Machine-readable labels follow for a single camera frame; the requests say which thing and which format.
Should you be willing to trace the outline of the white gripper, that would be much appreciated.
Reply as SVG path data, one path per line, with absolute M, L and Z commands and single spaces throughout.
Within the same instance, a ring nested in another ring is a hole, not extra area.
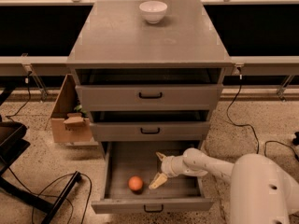
M 162 162 L 162 173 L 157 173 L 149 184 L 149 189 L 157 189 L 163 185 L 168 177 L 177 177 L 183 175 L 187 170 L 182 156 L 165 156 L 161 152 L 157 152 L 156 156 Z

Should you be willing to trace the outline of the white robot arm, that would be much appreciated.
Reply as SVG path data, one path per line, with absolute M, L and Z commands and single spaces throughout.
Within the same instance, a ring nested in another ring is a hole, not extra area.
M 158 153 L 161 171 L 149 187 L 157 189 L 179 175 L 212 174 L 230 184 L 230 224 L 291 224 L 299 212 L 299 183 L 272 160 L 246 154 L 230 163 L 196 148 L 180 156 Z

